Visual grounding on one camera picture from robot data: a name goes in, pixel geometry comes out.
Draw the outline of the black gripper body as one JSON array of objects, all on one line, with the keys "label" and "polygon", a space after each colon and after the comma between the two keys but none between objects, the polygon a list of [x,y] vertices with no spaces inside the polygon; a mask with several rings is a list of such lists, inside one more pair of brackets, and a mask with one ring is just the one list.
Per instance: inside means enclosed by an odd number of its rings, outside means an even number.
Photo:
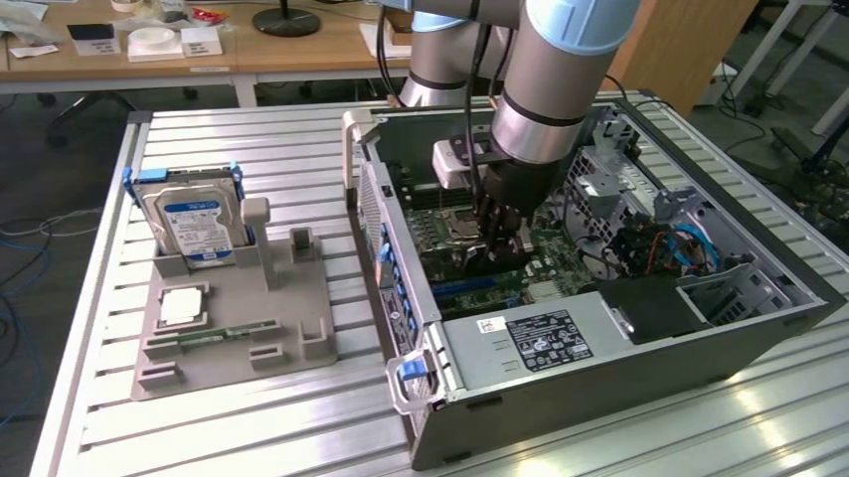
[{"label": "black gripper body", "polygon": [[483,178],[482,213],[502,209],[528,218],[547,197],[555,175],[555,162],[508,160],[490,164]]}]

